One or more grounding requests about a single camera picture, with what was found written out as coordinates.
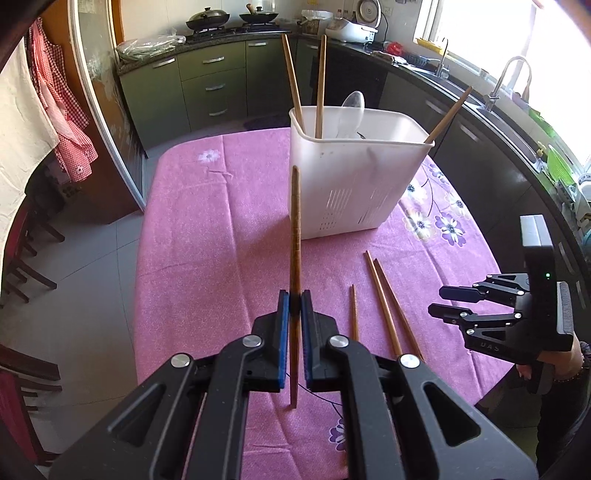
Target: faucet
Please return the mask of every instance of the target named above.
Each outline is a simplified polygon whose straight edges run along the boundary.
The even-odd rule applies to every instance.
[[[501,73],[501,76],[497,80],[495,88],[493,88],[492,92],[489,93],[488,95],[484,96],[484,98],[486,100],[485,108],[489,112],[492,112],[492,108],[495,106],[496,101],[500,98],[499,91],[501,89],[501,86],[503,85],[503,80],[505,78],[505,75],[507,74],[507,70],[509,69],[509,65],[511,65],[511,63],[513,63],[514,61],[524,62],[530,70],[530,76],[527,79],[527,85],[525,86],[525,88],[523,90],[523,95],[521,95],[521,98],[523,99],[524,102],[528,103],[530,101],[531,65],[529,64],[529,62],[526,60],[526,58],[524,56],[516,55],[515,57],[511,57],[509,59],[509,61],[507,62],[507,65],[505,65],[505,68],[503,69],[503,73]]]
[[[447,55],[447,48],[449,46],[449,39],[444,38],[444,40],[445,40],[445,50],[443,50],[443,56],[441,57],[441,60],[439,60],[439,63],[437,64],[437,70],[435,71],[435,75],[438,78],[441,78],[441,73],[443,72],[443,69],[444,69],[443,60],[445,60],[445,55]]]

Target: pink tablecloth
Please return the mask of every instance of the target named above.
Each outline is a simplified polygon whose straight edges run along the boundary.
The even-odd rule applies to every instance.
[[[276,308],[279,290],[289,286],[289,146],[289,130],[276,129],[187,142],[160,158],[138,254],[139,381],[176,352],[195,358],[217,353]],[[380,228],[302,244],[302,285],[311,290],[314,309],[336,318],[347,335],[354,283],[361,341],[392,357],[366,249],[382,262],[429,366],[477,402],[510,364],[467,351],[458,328],[431,318],[427,306],[441,301],[442,284],[470,285],[498,267],[429,158]],[[499,311],[485,304],[473,310]],[[251,395],[243,478],[346,477],[339,395],[300,387],[299,399],[294,411],[288,389]]]

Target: rice cooker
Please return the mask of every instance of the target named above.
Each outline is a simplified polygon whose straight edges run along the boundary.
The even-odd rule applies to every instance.
[[[335,18],[326,27],[326,36],[350,43],[373,42],[382,19],[379,0],[359,0],[355,8],[357,23]]]

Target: gingham fabric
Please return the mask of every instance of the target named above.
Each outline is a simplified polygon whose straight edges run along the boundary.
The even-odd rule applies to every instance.
[[[33,22],[30,37],[35,86],[60,139],[56,157],[72,181],[82,181],[92,173],[90,164],[98,157],[82,131],[88,126],[88,117],[66,83],[61,47],[49,42],[41,18]]]

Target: wooden chopstick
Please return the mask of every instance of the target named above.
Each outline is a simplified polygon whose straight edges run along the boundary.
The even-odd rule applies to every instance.
[[[429,134],[429,136],[425,140],[425,143],[431,143],[433,140],[435,140],[441,134],[441,132],[443,132],[445,127],[447,127],[448,124],[451,123],[453,118],[456,116],[456,113],[459,112],[460,108],[462,107],[462,105],[464,104],[466,99],[468,98],[468,95],[470,95],[471,93],[472,93],[472,87],[468,87],[466,89],[466,91],[464,93],[462,93],[462,96],[460,98],[458,98],[457,102],[454,103],[453,106],[449,109],[448,113],[445,114],[445,116],[441,119],[441,121],[437,124],[437,126],[433,129],[433,131]]]
[[[396,298],[396,294],[394,293],[394,290],[392,289],[392,285],[390,285],[388,277],[386,276],[386,272],[382,268],[382,265],[379,263],[379,260],[377,258],[374,260],[374,266],[378,272],[378,276],[382,277],[382,280],[383,280],[382,285],[385,285],[385,288],[386,288],[386,290],[388,290],[388,294],[390,295],[390,298],[392,299],[392,302],[394,303],[394,308],[396,309],[396,313],[398,313],[398,318],[400,318],[400,321],[402,322],[402,325],[404,326],[404,330],[406,331],[407,337],[410,340],[411,347],[413,348],[413,353],[424,362],[425,359],[423,357],[423,353],[421,352],[421,348],[419,347],[419,345],[417,343],[417,339],[415,338],[414,333],[413,333],[412,329],[410,328],[410,324],[408,322],[408,319],[406,318],[406,315],[402,311],[402,307],[400,306],[400,302]]]
[[[351,285],[351,338],[359,342],[359,323],[357,321],[357,298],[355,297],[355,285]]]
[[[301,296],[301,209],[300,169],[291,169],[291,254],[290,254],[290,405],[297,407],[300,366]]]
[[[365,251],[365,258],[368,260],[369,271],[371,272],[371,276],[374,279],[375,287],[378,290],[379,302],[382,304],[382,311],[384,312],[384,316],[386,318],[386,326],[388,327],[388,332],[390,334],[392,350],[394,350],[394,354],[396,356],[400,356],[402,355],[402,348],[400,347],[400,341],[398,340],[398,335],[396,334],[396,327],[394,326],[392,313],[390,312],[390,307],[386,301],[386,295],[384,295],[384,289],[382,288],[382,284],[379,281],[378,273],[375,271],[374,262],[372,261],[369,250]]]
[[[324,120],[324,80],[326,78],[326,35],[322,35],[318,61],[318,95],[316,97],[316,131],[314,136],[315,138],[322,138],[322,125]]]
[[[291,58],[290,41],[288,40],[287,35],[285,34],[281,35],[281,41],[283,42],[283,53],[285,54],[287,76],[290,79],[291,99],[294,102],[295,119],[300,124],[300,128],[305,135],[306,129],[304,127],[304,116],[301,111],[300,91],[297,87],[296,71],[294,70],[294,63]]]

